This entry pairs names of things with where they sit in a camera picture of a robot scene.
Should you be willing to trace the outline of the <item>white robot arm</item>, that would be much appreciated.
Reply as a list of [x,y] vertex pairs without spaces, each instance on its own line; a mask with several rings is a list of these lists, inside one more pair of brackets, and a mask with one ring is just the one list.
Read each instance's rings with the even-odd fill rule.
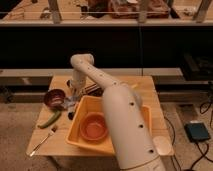
[[125,82],[93,66],[91,54],[70,58],[71,85],[80,91],[89,77],[104,92],[102,109],[121,171],[166,171],[145,121],[141,97]]

